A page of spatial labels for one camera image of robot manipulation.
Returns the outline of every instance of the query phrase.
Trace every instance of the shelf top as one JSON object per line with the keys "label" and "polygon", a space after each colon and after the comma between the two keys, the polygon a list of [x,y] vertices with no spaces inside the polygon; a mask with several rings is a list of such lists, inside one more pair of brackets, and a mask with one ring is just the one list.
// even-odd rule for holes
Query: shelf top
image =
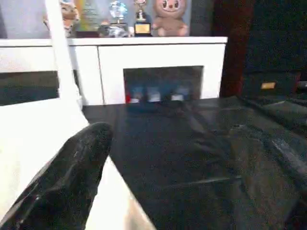
{"label": "shelf top", "polygon": [[[227,37],[69,38],[70,46],[225,44]],[[51,39],[0,39],[0,47],[52,46]]]}

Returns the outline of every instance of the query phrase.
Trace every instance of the crystal trophy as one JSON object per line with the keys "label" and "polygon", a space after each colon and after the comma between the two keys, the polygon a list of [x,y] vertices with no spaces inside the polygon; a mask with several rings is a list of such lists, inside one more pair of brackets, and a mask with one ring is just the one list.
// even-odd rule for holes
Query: crystal trophy
{"label": "crystal trophy", "polygon": [[112,1],[110,3],[109,12],[116,20],[115,23],[111,23],[108,27],[109,37],[128,37],[128,25],[123,22],[123,19],[127,15],[126,5],[117,0]]}
{"label": "crystal trophy", "polygon": [[146,5],[146,0],[134,0],[134,3],[138,6],[138,11],[136,12],[136,22],[134,24],[135,36],[152,36],[151,26],[144,12],[144,6]]}

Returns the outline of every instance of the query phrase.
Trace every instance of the white cabinet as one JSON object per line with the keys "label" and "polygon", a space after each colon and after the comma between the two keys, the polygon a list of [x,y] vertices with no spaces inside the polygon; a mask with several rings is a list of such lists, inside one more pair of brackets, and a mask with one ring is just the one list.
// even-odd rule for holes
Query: white cabinet
{"label": "white cabinet", "polygon": [[99,47],[105,104],[125,103],[124,69],[201,66],[200,98],[220,92],[226,38],[152,38]]}
{"label": "white cabinet", "polygon": [[[83,105],[125,103],[124,70],[133,68],[202,67],[198,96],[216,98],[226,42],[226,37],[68,39]],[[58,69],[50,39],[0,40],[0,73]]]}
{"label": "white cabinet", "polygon": [[[49,39],[0,41],[0,73],[57,71]],[[97,46],[71,46],[83,105],[103,104]]]}

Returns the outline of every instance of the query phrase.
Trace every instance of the white pillar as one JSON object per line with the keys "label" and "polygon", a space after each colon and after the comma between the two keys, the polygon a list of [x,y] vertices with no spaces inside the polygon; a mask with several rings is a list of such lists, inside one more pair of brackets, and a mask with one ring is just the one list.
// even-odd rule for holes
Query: white pillar
{"label": "white pillar", "polygon": [[59,0],[45,0],[48,23],[58,68],[59,96],[68,101],[77,101],[82,108],[79,89],[75,84],[70,50],[65,37],[63,18]]}

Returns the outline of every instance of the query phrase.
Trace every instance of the stuffed animal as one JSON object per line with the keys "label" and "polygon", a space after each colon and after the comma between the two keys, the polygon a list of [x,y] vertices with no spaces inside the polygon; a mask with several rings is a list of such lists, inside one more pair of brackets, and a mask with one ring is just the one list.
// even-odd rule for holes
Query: stuffed animal
{"label": "stuffed animal", "polygon": [[[80,21],[78,10],[74,3],[60,1],[63,24],[65,29],[65,36],[70,37],[72,34],[72,28]],[[44,24],[49,29],[49,23],[47,16],[44,16]]]}
{"label": "stuffed animal", "polygon": [[186,36],[188,26],[182,21],[187,8],[187,0],[155,0],[157,17],[153,29],[159,36]]}

